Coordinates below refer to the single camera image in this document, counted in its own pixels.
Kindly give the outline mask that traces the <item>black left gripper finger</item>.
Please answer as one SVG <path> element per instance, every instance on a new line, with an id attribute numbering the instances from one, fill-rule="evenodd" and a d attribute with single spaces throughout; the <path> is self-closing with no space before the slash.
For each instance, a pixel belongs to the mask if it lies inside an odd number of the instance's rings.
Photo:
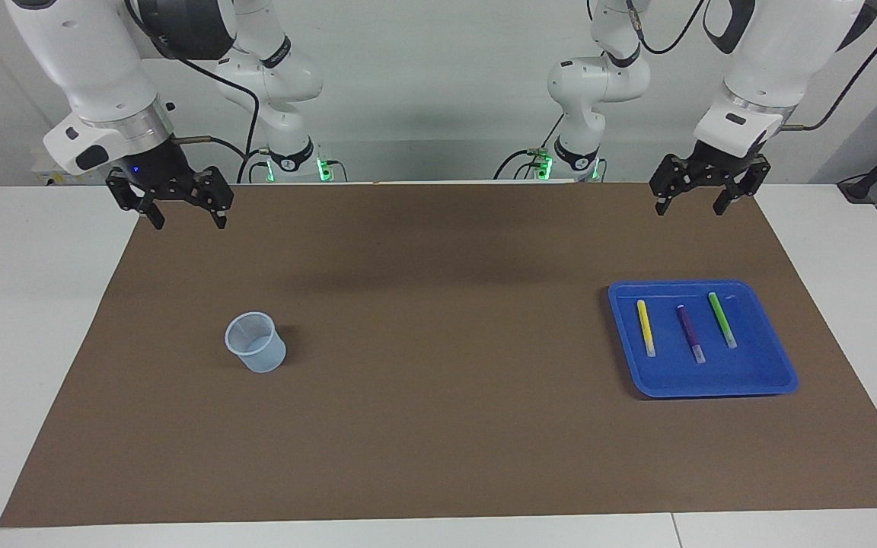
<path id="1" fill-rule="evenodd" d="M 655 197 L 655 212 L 662 216 L 675 197 L 690 192 L 694 187 L 691 163 L 674 154 L 664 156 L 650 178 L 650 189 Z"/>
<path id="2" fill-rule="evenodd" d="M 724 215 L 727 208 L 745 196 L 754 196 L 770 171 L 770 162 L 763 154 L 757 154 L 748 164 L 744 173 L 737 180 L 729 173 L 724 173 L 723 190 L 713 203 L 716 215 Z"/>

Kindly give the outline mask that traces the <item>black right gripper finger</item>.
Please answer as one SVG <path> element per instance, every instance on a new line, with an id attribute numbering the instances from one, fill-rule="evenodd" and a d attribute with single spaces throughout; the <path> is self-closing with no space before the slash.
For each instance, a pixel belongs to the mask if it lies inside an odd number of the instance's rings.
<path id="1" fill-rule="evenodd" d="M 137 214 L 145 216 L 156 230 L 161 230 L 164 227 L 166 219 L 155 202 L 155 195 L 147 191 L 140 196 L 137 195 L 135 187 L 129 183 L 124 170 L 112 169 L 109 171 L 107 189 L 122 211 L 137 212 Z"/>
<path id="2" fill-rule="evenodd" d="M 191 203 L 209 212 L 217 228 L 226 228 L 234 194 L 222 172 L 209 166 L 195 171 L 191 181 Z"/>

